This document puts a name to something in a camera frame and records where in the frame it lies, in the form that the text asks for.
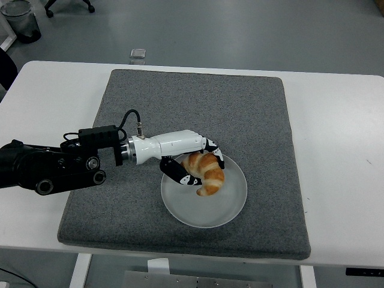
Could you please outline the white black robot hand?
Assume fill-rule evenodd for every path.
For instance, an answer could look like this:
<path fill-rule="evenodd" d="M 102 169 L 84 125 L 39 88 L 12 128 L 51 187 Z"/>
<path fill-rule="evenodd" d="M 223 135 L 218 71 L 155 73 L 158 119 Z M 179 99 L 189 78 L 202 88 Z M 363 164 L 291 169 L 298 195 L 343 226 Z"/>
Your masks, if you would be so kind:
<path fill-rule="evenodd" d="M 198 185 L 202 178 L 189 174 L 173 156 L 190 154 L 192 152 L 208 151 L 215 155 L 218 165 L 224 168 L 224 158 L 219 147 L 191 130 L 182 130 L 161 134 L 149 138 L 131 136 L 126 144 L 121 146 L 123 159 L 130 160 L 137 165 L 143 164 L 150 158 L 160 160 L 160 170 L 170 179 L 182 185 Z"/>

